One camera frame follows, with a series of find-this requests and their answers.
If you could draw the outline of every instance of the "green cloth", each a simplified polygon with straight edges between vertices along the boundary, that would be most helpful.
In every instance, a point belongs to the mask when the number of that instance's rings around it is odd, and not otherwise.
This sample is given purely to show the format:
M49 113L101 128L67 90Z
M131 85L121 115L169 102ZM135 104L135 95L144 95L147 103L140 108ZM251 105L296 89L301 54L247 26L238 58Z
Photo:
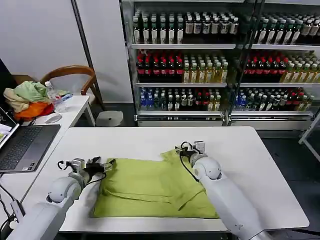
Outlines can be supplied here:
M175 150L161 156L163 161L116 158L101 181L93 216L218 218L205 189L184 169ZM183 161L190 169L188 160Z
M49 103L50 101L47 96L46 90L46 87L40 82L24 81L13 91L19 97L32 103Z

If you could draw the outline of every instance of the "white table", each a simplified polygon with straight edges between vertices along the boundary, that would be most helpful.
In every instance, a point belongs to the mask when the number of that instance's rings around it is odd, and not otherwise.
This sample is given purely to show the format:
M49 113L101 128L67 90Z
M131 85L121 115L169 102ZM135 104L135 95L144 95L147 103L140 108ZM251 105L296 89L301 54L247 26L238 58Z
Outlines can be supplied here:
M86 112L87 116L92 117L92 113L89 107L89 97L88 96L73 96L65 101L67 111L61 113L62 118L52 124L59 124L60 129L57 132L55 138L53 139L50 147L48 148L46 154L44 155L42 161L40 162L38 168L34 172L23 172L23 173L8 173L4 174L0 178L0 183L19 201L23 199L27 191L30 189L31 185L34 183L36 177L39 175L43 167L45 166L46 162L48 161L50 155L56 148L57 144L65 134L68 128L73 127L77 121L79 120L80 116ZM46 116L38 117L35 121L35 125L46 125L45 123ZM9 196L0 189L0 194L4 203L10 213L12 213L12 209L10 207L11 199ZM0 210L0 223L3 223L7 219L5 213Z
M205 141L206 153L252 201L265 229L307 227L309 221L286 180L252 127L108 127L69 128L23 201L31 207L46 199L52 182L69 171L57 162L74 158L134 158L160 161L160 153L182 141ZM106 217L91 218L99 183L86 187L69 209L62 232L226 231L220 219Z

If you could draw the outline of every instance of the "computer mouse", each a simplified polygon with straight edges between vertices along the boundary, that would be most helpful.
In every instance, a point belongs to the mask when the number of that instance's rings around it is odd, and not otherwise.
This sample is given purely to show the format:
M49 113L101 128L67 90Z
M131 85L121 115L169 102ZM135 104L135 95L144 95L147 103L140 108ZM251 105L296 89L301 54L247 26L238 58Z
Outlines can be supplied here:
M59 121L61 118L62 118L61 114L54 112L54 113L51 113L50 115L48 115L44 122L46 124L53 124L53 123Z

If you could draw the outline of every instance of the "laptop keyboard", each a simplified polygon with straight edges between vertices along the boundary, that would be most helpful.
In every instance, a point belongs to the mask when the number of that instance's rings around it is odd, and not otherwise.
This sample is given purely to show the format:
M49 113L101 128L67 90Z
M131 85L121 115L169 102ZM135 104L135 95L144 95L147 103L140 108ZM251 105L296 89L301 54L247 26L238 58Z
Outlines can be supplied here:
M32 142L41 132L42 127L24 127L15 137L15 143L8 149L7 154L0 160L0 170L15 169Z

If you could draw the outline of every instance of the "orange cloth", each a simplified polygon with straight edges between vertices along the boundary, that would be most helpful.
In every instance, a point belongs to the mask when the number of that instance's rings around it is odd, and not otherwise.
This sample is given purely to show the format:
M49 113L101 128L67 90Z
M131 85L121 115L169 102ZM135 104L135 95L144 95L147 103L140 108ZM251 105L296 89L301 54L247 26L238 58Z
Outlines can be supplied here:
M48 115L52 113L53 105L46 102L30 102L29 108L14 114L17 120L32 121L34 117Z

